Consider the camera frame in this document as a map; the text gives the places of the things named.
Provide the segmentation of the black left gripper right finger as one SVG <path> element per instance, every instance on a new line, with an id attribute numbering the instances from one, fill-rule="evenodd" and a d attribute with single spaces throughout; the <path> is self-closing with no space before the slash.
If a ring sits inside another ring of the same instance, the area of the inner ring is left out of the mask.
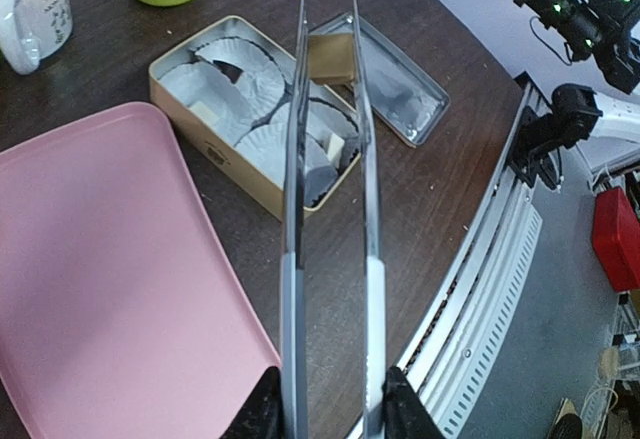
<path id="1" fill-rule="evenodd" d="M 444 439 L 403 371 L 386 372 L 383 418 L 386 439 Z"/>

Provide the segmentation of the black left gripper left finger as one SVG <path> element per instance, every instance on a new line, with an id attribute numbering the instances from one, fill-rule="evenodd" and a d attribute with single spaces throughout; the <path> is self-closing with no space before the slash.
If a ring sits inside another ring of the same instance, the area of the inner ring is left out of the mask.
<path id="1" fill-rule="evenodd" d="M 279 439 L 283 437 L 280 369 L 265 369 L 221 439 Z"/>

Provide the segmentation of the bear print tin lid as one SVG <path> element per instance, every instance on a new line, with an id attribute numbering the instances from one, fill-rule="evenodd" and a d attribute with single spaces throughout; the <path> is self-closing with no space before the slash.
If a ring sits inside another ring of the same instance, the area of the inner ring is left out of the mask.
<path id="1" fill-rule="evenodd" d="M 406 145 L 416 148 L 425 143 L 450 104 L 437 81 L 360 15 L 343 13 L 312 34 L 359 40 L 369 106 L 366 139 L 371 138 L 373 117 L 378 116 Z"/>

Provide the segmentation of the light brown chocolate square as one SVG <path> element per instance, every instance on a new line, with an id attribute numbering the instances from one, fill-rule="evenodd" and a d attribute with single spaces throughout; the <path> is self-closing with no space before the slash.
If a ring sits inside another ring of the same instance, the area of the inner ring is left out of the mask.
<path id="1" fill-rule="evenodd" d="M 311 35 L 308 66 L 310 79 L 319 85 L 343 85 L 355 77 L 353 35 Z"/>

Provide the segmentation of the white ridged chocolate square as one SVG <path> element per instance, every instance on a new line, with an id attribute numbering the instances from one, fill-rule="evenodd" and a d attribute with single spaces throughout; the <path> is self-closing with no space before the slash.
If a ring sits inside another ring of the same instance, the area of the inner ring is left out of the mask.
<path id="1" fill-rule="evenodd" d="M 322 142 L 323 150 L 326 153 L 328 160 L 336 169 L 340 167 L 340 161 L 341 161 L 344 145 L 345 145 L 344 139 L 333 132 L 329 133 L 323 139 L 323 142 Z"/>

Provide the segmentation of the white chocolate bar piece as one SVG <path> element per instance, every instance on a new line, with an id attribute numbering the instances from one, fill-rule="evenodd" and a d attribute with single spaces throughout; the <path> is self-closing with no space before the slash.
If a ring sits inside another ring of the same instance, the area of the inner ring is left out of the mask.
<path id="1" fill-rule="evenodd" d="M 195 102 L 189 107 L 190 112 L 196 116 L 201 122 L 214 127 L 220 121 L 220 118 L 202 101 Z"/>

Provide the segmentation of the dark heart chocolate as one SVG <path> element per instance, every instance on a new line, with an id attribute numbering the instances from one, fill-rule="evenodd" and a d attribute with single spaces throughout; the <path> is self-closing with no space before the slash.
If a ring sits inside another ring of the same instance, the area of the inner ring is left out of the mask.
<path id="1" fill-rule="evenodd" d="M 244 73 L 242 68 L 229 62 L 213 60 L 212 63 L 232 84 L 236 84 Z"/>

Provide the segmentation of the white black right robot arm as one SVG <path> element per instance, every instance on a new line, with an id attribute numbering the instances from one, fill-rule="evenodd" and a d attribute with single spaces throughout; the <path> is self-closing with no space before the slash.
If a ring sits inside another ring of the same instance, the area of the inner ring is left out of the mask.
<path id="1" fill-rule="evenodd" d="M 631 34 L 639 22 L 639 0 L 513 0 L 535 13 L 544 28 L 563 38 L 567 65 L 595 60 L 606 82 L 627 95 L 639 92 L 639 41 Z M 591 137 L 636 143 L 639 107 L 630 101 L 579 84 L 565 83 L 551 95 L 548 113 L 531 107 L 508 153 L 508 164 L 528 186 L 542 181 L 556 190 L 562 181 L 561 149 Z"/>

